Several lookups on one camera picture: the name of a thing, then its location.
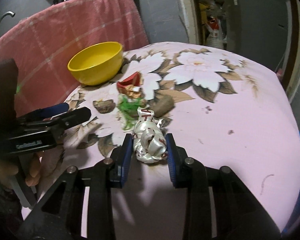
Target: crumpled plastic wrapper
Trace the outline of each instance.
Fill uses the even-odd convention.
[[[133,149],[143,163],[156,163],[167,158],[167,142],[161,132],[165,120],[154,120],[154,111],[138,108],[139,119],[133,131]]]

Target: red plaid cloth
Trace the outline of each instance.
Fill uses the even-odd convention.
[[[0,38],[0,61],[19,68],[17,116],[63,102],[79,85],[67,69],[79,51],[105,41],[148,45],[133,0],[70,0],[21,21]]]

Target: refrigerator logo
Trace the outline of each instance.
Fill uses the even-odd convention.
[[[28,147],[32,147],[32,146],[37,146],[37,145],[41,145],[42,141],[41,140],[37,140],[31,143],[24,143],[24,144],[20,144],[20,145],[16,145],[16,148],[19,149],[23,149],[23,148],[28,148]]]
[[[233,0],[234,5],[238,5],[238,0]]]

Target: bowl rim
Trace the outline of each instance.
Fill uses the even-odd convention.
[[[83,70],[87,70],[87,69],[89,69],[89,68],[95,67],[95,66],[91,66],[91,67],[87,67],[87,68],[73,69],[73,68],[70,68],[70,63],[71,63],[71,61],[74,59],[74,57],[76,57],[79,53],[83,52],[84,50],[89,49],[89,48],[94,47],[94,46],[98,46],[98,45],[101,45],[101,44],[105,44],[105,43],[115,43],[115,44],[119,44],[119,45],[120,45],[120,49],[118,50],[118,52],[117,52],[116,54],[114,54],[113,57],[117,56],[117,55],[122,51],[122,49],[123,49],[122,44],[119,43],[119,42],[117,42],[117,41],[106,41],[106,42],[101,42],[101,43],[93,44],[93,45],[91,45],[91,46],[89,46],[89,47],[87,47],[87,48],[85,48],[85,49],[83,49],[83,50],[80,50],[77,54],[75,54],[75,55],[71,58],[71,60],[68,62],[68,66],[67,66],[67,67],[68,67],[68,70],[71,71],[71,72],[78,72],[78,71],[83,71]],[[110,60],[110,59],[107,59],[107,60],[105,60],[105,61],[99,63],[98,65],[103,64],[103,63],[107,62],[108,60]]]

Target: towel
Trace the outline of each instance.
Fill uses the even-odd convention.
[[[133,0],[69,0],[22,20],[0,38],[0,61],[19,68],[17,116],[63,102],[79,85],[67,69],[79,51],[117,41],[124,50],[148,45]]]

